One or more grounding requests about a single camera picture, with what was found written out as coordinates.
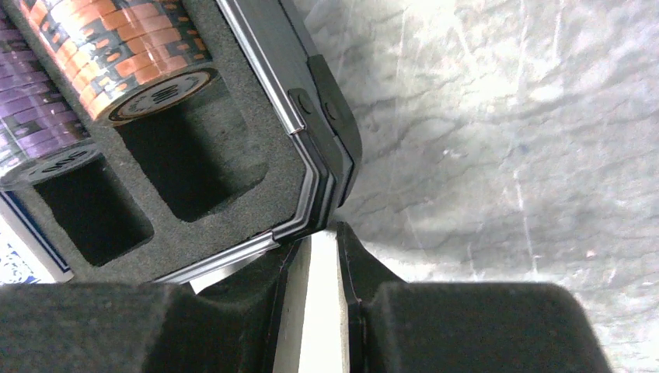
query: black foam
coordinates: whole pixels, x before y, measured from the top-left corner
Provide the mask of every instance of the black foam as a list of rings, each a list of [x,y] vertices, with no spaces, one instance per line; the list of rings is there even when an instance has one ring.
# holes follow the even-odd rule
[[[553,284],[383,284],[366,309],[371,373],[608,373],[586,316]]]
[[[172,285],[7,286],[0,291],[0,368],[221,371],[219,314],[212,302]]]
[[[254,357],[242,359],[236,371],[272,371],[288,270],[301,244],[271,250],[199,293],[227,310],[232,318],[225,322],[233,324],[235,344],[241,346],[242,356]]]
[[[363,307],[373,300],[380,284],[403,280],[364,248],[349,224],[337,221],[330,228],[336,231],[343,293],[348,311],[350,371],[361,372],[364,368],[365,349]]]
[[[304,164],[215,2],[183,4],[220,78],[180,105],[119,130],[91,123],[11,0],[3,3],[105,155],[95,166],[17,193],[75,281],[150,281],[293,216]],[[288,32],[281,37],[297,43]],[[118,180],[110,190],[99,186],[107,178]],[[89,195],[84,203],[80,190]],[[114,205],[108,219],[129,226],[103,224],[104,200]],[[89,229],[81,219],[100,227]],[[126,237],[110,245],[110,235]],[[104,254],[91,253],[94,247]]]

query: purple poker chip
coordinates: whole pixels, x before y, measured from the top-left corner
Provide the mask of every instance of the purple poker chip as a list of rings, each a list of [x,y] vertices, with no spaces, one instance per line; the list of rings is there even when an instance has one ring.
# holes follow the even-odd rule
[[[30,83],[48,82],[50,80],[51,78],[45,71],[34,71],[20,75],[12,75],[6,78],[0,78],[0,92],[20,87],[22,85],[28,85]]]
[[[0,147],[0,162],[4,162],[4,159],[23,152],[18,143],[8,134],[2,134],[2,140],[6,144],[2,144],[2,147]]]
[[[22,61],[37,61],[32,51],[8,52],[0,54],[0,64],[15,64]]]
[[[39,143],[38,145],[25,149],[25,153],[32,159],[39,159],[46,155],[53,154],[62,148],[66,148],[75,143],[78,143],[83,138],[77,134],[63,134],[50,140]]]
[[[61,93],[58,92],[50,92],[45,95],[34,95],[23,97],[22,99],[15,99],[13,101],[9,101],[8,103],[0,104],[0,118],[4,119],[26,110],[35,110],[48,103],[57,103],[63,100],[64,98],[62,97]]]
[[[6,91],[0,92],[0,103],[7,103],[15,99],[27,96],[38,95],[39,93],[57,92],[57,87],[52,82],[41,82],[21,85]]]
[[[25,154],[13,155],[10,158],[2,159],[0,162],[0,173],[7,173],[7,171],[10,169],[13,169],[19,166],[21,163],[25,163],[27,161],[27,155]]]
[[[0,64],[0,78],[43,70],[38,61],[15,61],[11,64]]]
[[[81,139],[89,137],[80,122],[69,122],[23,134],[13,133],[7,130],[0,131],[0,147],[15,143],[18,144],[20,149],[25,149],[66,134],[75,134]]]
[[[60,143],[59,148],[61,148],[62,146],[68,146],[84,138],[86,137],[77,131],[71,132],[67,128],[61,128],[59,130],[49,129],[49,130],[39,131],[35,134],[31,134],[30,136],[25,136],[24,138],[21,138],[17,142],[19,146],[29,154],[30,149],[44,148],[44,147],[47,148],[50,147],[50,145],[47,144],[53,144],[54,141],[59,141]]]
[[[24,39],[20,31],[13,29],[13,30],[0,30],[0,40],[5,41],[5,40],[24,40]]]
[[[50,145],[54,145],[53,148],[46,144],[40,146],[42,150],[35,154],[43,152],[43,149],[48,149],[45,151],[50,153],[38,159],[25,160],[19,155],[0,164],[0,171],[3,171],[0,174],[0,189],[16,190],[39,183],[89,164],[100,156],[96,144],[88,138],[61,148],[54,141]]]
[[[64,102],[48,103],[43,106],[34,107],[32,109],[17,113],[13,115],[13,119],[19,124],[25,124],[27,122],[30,122],[31,120],[45,117],[46,115],[61,113],[63,111],[67,111],[70,109],[71,108],[68,107],[68,104]]]
[[[49,128],[57,128],[60,126],[66,126],[70,128],[75,128],[77,131],[82,131],[86,133],[86,129],[80,123],[78,117],[72,111],[65,111],[63,113],[57,113],[53,115],[47,115],[45,117],[37,118],[30,123],[23,124],[23,126],[18,127],[12,133],[16,137],[27,136],[35,131],[46,130]]]

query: gray floor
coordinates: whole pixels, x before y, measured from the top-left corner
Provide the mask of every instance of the gray floor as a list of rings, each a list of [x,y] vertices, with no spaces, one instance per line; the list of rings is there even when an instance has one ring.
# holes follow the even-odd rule
[[[340,213],[415,281],[552,281],[659,371],[651,0],[296,0],[357,115]]]

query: stack of poker chips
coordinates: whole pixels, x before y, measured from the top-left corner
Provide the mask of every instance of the stack of poker chips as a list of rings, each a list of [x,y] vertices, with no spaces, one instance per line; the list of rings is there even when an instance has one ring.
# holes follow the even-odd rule
[[[99,153],[37,56],[0,9],[0,190],[60,175]]]
[[[216,75],[180,0],[16,0],[89,116],[125,124]]]

